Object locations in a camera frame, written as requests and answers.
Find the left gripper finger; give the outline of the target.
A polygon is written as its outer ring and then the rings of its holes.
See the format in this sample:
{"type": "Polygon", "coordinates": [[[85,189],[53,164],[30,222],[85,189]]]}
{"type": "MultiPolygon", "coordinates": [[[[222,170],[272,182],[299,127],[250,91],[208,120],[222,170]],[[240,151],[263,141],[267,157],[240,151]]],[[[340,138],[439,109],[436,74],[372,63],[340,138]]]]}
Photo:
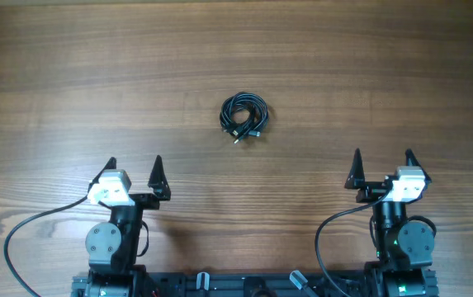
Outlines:
{"type": "Polygon", "coordinates": [[[98,182],[100,176],[106,171],[106,170],[115,170],[116,169],[116,163],[117,160],[115,157],[110,157],[109,160],[107,161],[106,165],[104,168],[90,181],[91,184],[95,184],[98,182]]]}
{"type": "Polygon", "coordinates": [[[148,187],[153,190],[153,194],[159,200],[171,199],[171,189],[164,173],[163,159],[160,155],[158,155],[154,161],[148,181],[148,187]]]}

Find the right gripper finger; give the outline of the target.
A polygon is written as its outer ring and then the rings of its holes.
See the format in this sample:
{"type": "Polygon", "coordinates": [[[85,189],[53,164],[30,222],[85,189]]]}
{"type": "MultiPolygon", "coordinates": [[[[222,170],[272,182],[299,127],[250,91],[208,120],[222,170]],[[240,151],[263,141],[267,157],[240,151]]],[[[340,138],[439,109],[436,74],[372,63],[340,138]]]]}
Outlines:
{"type": "Polygon", "coordinates": [[[427,174],[427,172],[423,169],[423,167],[421,166],[420,162],[418,161],[418,159],[415,157],[414,155],[414,152],[412,151],[411,148],[408,148],[406,151],[405,151],[405,162],[406,162],[406,165],[407,166],[415,166],[415,167],[419,167],[423,174],[424,174],[424,177],[425,177],[425,183],[426,184],[431,184],[432,183],[432,179],[431,177],[427,174]]]}
{"type": "Polygon", "coordinates": [[[344,183],[344,188],[348,190],[359,190],[364,187],[365,174],[362,162],[362,155],[360,149],[357,148],[353,155],[352,166],[344,183]]]}

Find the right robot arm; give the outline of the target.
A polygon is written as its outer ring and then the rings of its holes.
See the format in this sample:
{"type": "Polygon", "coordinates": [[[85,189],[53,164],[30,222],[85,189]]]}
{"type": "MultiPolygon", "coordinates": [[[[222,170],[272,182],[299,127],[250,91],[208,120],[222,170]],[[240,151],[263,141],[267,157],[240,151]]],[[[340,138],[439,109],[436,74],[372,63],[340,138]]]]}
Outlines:
{"type": "Polygon", "coordinates": [[[364,267],[368,296],[438,296],[433,250],[437,228],[421,215],[409,216],[406,206],[423,198],[432,182],[412,150],[405,151],[405,165],[383,181],[367,181],[362,155],[355,150],[344,187],[356,190],[357,203],[372,208],[370,232],[377,260],[364,267]]]}

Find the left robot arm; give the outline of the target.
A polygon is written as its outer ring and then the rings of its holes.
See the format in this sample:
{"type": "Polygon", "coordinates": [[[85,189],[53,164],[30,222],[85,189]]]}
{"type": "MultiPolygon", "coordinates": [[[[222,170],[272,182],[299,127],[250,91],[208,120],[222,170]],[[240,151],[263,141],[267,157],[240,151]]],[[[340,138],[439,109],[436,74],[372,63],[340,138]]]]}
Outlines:
{"type": "Polygon", "coordinates": [[[171,190],[163,170],[163,159],[157,156],[148,180],[149,193],[130,193],[131,180],[126,171],[110,158],[88,187],[88,199],[94,205],[109,209],[107,222],[95,225],[85,239],[89,271],[82,287],[73,296],[139,297],[158,296],[158,287],[144,265],[136,259],[148,250],[139,249],[140,232],[148,225],[145,210],[158,210],[160,203],[171,199],[171,190]]]}

